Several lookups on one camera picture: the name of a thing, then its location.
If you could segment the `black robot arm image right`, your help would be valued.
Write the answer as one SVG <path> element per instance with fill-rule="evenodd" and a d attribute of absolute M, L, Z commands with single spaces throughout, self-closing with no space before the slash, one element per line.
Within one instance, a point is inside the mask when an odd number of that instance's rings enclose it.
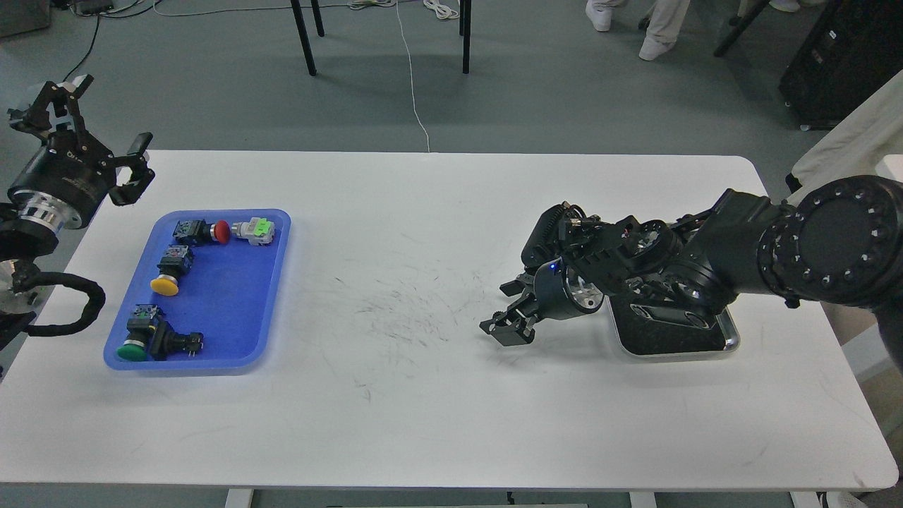
<path fill-rule="evenodd" d="M 741 294 L 771 294 L 862 308 L 875 315 L 901 366 L 901 183 L 853 176 L 799 205 L 774 205 L 728 189 L 712 208 L 676 222 L 616 223 L 563 202 L 539 218 L 521 254 L 523 272 L 500 286 L 513 297 L 480 323 L 505 346 L 531 344 L 535 325 L 597 312 L 609 301 L 620 330 L 678 353 L 704 351 L 725 332 Z"/>

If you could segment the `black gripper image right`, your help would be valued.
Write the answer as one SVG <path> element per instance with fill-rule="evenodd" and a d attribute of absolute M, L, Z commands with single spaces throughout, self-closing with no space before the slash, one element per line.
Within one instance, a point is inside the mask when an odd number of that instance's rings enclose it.
<path fill-rule="evenodd" d="M 478 324 L 480 330 L 503 346 L 528 345 L 535 338 L 535 326 L 542 320 L 568 320 L 599 311 L 606 295 L 586 281 L 564 261 L 549 261 L 533 274 L 519 274 L 499 285 L 508 297 L 520 296 L 504 311 Z"/>

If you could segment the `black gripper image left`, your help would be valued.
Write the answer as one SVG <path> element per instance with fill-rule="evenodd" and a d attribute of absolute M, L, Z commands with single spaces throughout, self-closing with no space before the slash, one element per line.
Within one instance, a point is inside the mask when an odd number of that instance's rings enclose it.
<path fill-rule="evenodd" d="M 107 193 L 115 206 L 134 205 L 154 180 L 147 155 L 154 139 L 151 132 L 138 134 L 122 157 L 114 157 L 88 132 L 78 100 L 93 80 L 86 74 L 72 83 L 47 81 L 35 85 L 31 89 L 37 91 L 33 101 L 7 110 L 12 129 L 35 136 L 45 147 L 26 164 L 8 190 L 18 216 L 7 222 L 7 229 L 27 221 L 23 213 L 33 200 L 50 202 L 63 216 L 49 227 L 83 229 L 90 225 Z M 125 183 L 113 186 L 114 169 L 119 168 L 127 168 L 130 176 Z"/>

